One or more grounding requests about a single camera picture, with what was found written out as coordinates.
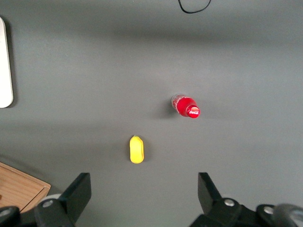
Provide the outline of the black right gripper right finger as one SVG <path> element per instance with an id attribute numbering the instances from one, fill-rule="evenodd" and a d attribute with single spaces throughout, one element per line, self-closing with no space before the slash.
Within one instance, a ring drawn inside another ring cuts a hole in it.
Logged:
<path id="1" fill-rule="evenodd" d="M 256 212 L 231 198 L 223 198 L 208 173 L 198 174 L 198 199 L 203 214 L 192 227 L 257 227 Z"/>

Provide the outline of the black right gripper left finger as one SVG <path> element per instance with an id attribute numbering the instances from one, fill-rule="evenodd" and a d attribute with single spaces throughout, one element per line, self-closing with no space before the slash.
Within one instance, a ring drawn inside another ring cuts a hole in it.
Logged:
<path id="1" fill-rule="evenodd" d="M 74 227 L 91 198 L 90 173 L 80 173 L 58 198 L 34 208 L 38 227 Z"/>

